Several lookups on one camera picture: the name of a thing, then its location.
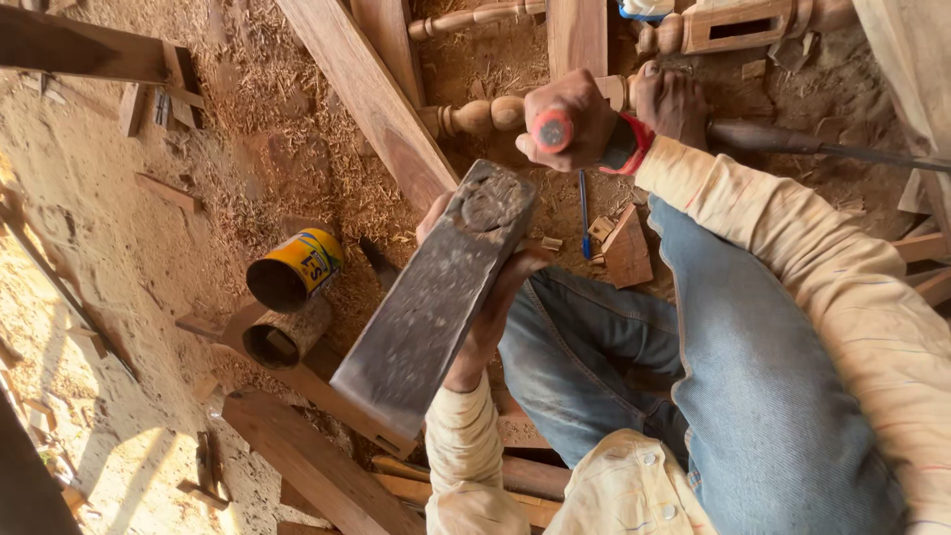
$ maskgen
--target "jeans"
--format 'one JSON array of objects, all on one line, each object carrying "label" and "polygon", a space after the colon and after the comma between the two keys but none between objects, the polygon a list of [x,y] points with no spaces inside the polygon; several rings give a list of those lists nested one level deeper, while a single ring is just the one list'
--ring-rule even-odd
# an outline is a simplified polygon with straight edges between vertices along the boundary
[{"label": "jeans", "polygon": [[[903,529],[902,490],[805,314],[750,253],[652,197],[678,307],[537,272],[499,345],[505,380],[565,463],[631,428],[677,456],[723,533]],[[674,404],[612,359],[683,377]]]}]

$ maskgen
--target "dirt floor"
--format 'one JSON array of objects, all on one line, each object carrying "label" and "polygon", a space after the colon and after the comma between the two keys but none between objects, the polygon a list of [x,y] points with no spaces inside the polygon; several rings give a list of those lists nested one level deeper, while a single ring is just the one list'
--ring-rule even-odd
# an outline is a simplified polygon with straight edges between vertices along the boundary
[{"label": "dirt floor", "polygon": [[[477,4],[411,2],[414,18]],[[78,515],[84,531],[272,534],[279,520],[321,525],[278,504],[280,476],[247,453],[218,417],[223,393],[244,385],[297,406],[307,402],[174,321],[189,312],[222,320],[237,310],[249,298],[246,266],[284,238],[282,216],[313,217],[339,228],[346,249],[346,268],[326,291],[335,320],[324,340],[345,353],[383,297],[357,240],[370,237],[402,265],[415,248],[420,214],[359,139],[309,54],[295,47],[273,0],[86,0],[64,16],[189,47],[208,104],[204,129],[168,132],[146,119],[137,138],[124,138],[108,113],[69,95],[64,105],[40,99],[17,73],[0,72],[0,181],[22,200],[37,242],[142,378],[136,385],[114,358],[100,360],[72,343],[65,329],[76,319],[12,238],[0,238],[0,337],[24,359],[10,376],[23,397],[54,410],[53,446],[75,466],[74,484],[88,496]],[[611,42],[611,72],[636,71],[634,41],[619,18],[612,20]],[[546,48],[538,16],[430,40],[419,47],[426,98],[465,104],[475,98],[476,79],[489,97],[524,94],[548,81]],[[770,64],[765,78],[744,82],[743,64],[764,57],[757,49],[662,63],[698,77],[717,116],[774,119],[808,131],[825,117],[843,117],[844,143],[904,150],[861,29],[823,36],[797,74]],[[118,108],[122,84],[60,79],[106,111]],[[528,167],[513,139],[460,135],[440,145],[460,176],[477,157],[519,168],[540,187],[531,235],[564,240],[559,265],[607,280],[581,254],[576,175]],[[866,215],[856,223],[872,236],[898,239],[915,220],[895,208],[906,170],[832,158],[737,156],[796,178],[833,206],[864,200]],[[204,210],[184,213],[137,187],[133,171],[186,189]],[[646,199],[628,181],[595,169],[588,185],[592,220],[616,220],[628,202]],[[645,220],[647,207],[638,212]],[[658,238],[645,231],[656,277],[638,290],[672,300],[670,272],[655,254]],[[222,388],[199,404],[190,392],[208,373]],[[308,413],[359,461],[375,451],[319,411]],[[203,430],[221,448],[224,492],[232,500],[225,512],[209,512],[175,489],[182,479],[195,479],[195,437]],[[425,462],[419,454],[415,459]]]}]

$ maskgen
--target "mortise hole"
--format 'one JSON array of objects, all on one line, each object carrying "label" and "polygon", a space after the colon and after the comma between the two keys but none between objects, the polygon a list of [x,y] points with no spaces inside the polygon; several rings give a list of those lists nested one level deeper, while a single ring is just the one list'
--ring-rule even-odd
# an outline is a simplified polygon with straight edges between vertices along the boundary
[{"label": "mortise hole", "polygon": [[766,19],[747,20],[746,22],[737,22],[734,24],[724,24],[721,26],[710,27],[710,41],[714,39],[726,39],[727,37],[739,37],[741,35],[751,35],[753,33],[762,33],[779,28],[780,17],[770,17]]}]

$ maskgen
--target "shirt sleeve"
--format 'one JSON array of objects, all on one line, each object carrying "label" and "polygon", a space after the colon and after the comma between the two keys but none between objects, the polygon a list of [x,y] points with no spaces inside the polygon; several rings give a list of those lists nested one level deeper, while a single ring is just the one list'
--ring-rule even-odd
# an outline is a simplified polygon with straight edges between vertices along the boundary
[{"label": "shirt sleeve", "polygon": [[951,527],[951,331],[898,251],[791,179],[662,136],[635,180],[776,275],[874,427],[909,520]]},{"label": "shirt sleeve", "polygon": [[439,389],[426,413],[425,442],[433,485],[428,533],[530,533],[525,513],[502,488],[502,440],[485,371],[472,392]]}]

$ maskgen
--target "yellow paint can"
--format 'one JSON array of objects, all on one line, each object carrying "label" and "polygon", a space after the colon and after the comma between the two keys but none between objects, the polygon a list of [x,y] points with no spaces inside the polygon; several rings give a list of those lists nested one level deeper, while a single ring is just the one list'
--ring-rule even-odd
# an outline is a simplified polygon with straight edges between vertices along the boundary
[{"label": "yellow paint can", "polygon": [[319,228],[305,228],[248,267],[247,287],[263,305],[289,314],[343,269],[343,247]]}]

